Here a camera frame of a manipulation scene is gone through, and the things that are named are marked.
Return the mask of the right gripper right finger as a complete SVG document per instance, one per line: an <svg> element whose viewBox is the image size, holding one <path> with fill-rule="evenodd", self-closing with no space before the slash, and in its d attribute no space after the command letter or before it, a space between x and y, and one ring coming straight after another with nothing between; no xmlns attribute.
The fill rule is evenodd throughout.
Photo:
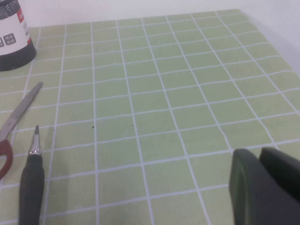
<svg viewBox="0 0 300 225"><path fill-rule="evenodd" d="M300 161L273 147L263 147L259 161L275 182L300 200Z"/></svg>

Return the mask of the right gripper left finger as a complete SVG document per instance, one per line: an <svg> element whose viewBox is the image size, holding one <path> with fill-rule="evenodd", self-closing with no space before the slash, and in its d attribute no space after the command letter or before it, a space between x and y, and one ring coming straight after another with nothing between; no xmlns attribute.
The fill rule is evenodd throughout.
<svg viewBox="0 0 300 225"><path fill-rule="evenodd" d="M285 192L250 150L235 149L229 180L236 225L298 225L300 201Z"/></svg>

